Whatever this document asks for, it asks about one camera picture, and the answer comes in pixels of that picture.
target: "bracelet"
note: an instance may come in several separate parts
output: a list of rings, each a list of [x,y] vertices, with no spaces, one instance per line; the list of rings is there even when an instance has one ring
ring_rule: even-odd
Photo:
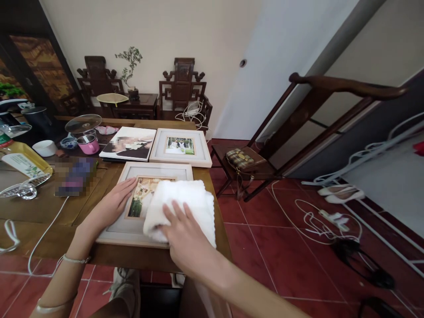
[[[76,293],[75,296],[72,299],[68,300],[64,304],[59,305],[59,306],[55,306],[55,307],[42,307],[37,302],[37,307],[35,309],[40,314],[51,314],[53,312],[64,309],[67,305],[69,305],[70,303],[72,303],[75,300],[77,295],[78,295],[78,293]]]
[[[67,258],[66,254],[63,254],[62,259],[71,263],[86,264],[91,259],[91,256],[87,257],[85,260],[73,260],[71,258]]]

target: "high heel shoe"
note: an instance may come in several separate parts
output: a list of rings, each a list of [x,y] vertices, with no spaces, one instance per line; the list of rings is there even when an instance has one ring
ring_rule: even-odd
[[[342,193],[345,191],[352,191],[353,189],[355,189],[355,186],[350,184],[332,185],[330,187],[318,190],[318,194],[325,197],[328,195]]]
[[[329,203],[335,203],[335,204],[343,204],[350,200],[355,199],[364,199],[365,193],[362,190],[354,189],[350,192],[342,192],[338,194],[332,194],[326,197],[326,201]]]

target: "plaid bag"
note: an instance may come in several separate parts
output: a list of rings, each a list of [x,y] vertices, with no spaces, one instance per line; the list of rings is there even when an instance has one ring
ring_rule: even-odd
[[[255,160],[252,157],[246,155],[243,150],[238,148],[230,150],[225,156],[231,165],[241,171],[255,164]]]

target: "wooden table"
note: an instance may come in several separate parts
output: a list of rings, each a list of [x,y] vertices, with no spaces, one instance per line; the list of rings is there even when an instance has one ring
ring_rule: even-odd
[[[115,104],[100,102],[102,107],[109,107],[114,118],[135,117],[134,119],[148,118],[153,120],[157,118],[156,104],[158,102],[158,94],[139,94],[140,100],[126,101]]]
[[[69,121],[72,117],[57,116],[58,120]],[[193,122],[182,121],[148,121],[104,118],[102,125],[128,126],[138,128],[173,128],[195,130]],[[75,152],[70,155],[81,155]],[[54,165],[56,156],[46,158]],[[103,198],[117,183],[123,163],[107,163],[99,159],[97,174],[92,180],[87,193],[80,197],[70,197],[54,225],[46,233],[36,249],[34,255],[43,258],[60,258],[72,241],[76,227],[81,224],[91,209]],[[21,173],[4,163],[0,164],[0,185],[4,189],[10,185],[24,181],[26,178]],[[195,180],[203,180],[206,190],[215,197],[215,192],[209,175],[209,169],[193,168]],[[15,221],[16,231],[21,245],[8,254],[29,255],[33,247],[52,222],[65,198],[53,196],[53,175],[46,184],[38,188],[38,195],[33,200],[22,200],[18,197],[3,198],[1,200],[0,226],[3,229],[5,220]],[[231,260],[231,252],[225,232],[220,207],[215,197],[215,232],[217,250]],[[0,246],[8,247],[11,241],[4,230],[0,230]],[[179,272],[178,267],[171,260],[169,250],[156,248],[142,248],[133,246],[117,246],[95,244],[90,253],[90,263],[135,269],[147,269],[164,272]]]

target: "small tree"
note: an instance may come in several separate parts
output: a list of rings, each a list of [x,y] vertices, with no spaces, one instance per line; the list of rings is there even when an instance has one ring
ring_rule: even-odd
[[[14,98],[25,95],[25,92],[13,84],[0,82],[0,96],[4,95],[8,98]]]
[[[140,51],[134,46],[130,46],[128,51],[115,54],[115,57],[129,62],[129,70],[128,68],[124,68],[120,77],[120,79],[129,87],[128,80],[133,76],[133,71],[137,66],[137,63],[140,63],[143,57],[141,56]]]

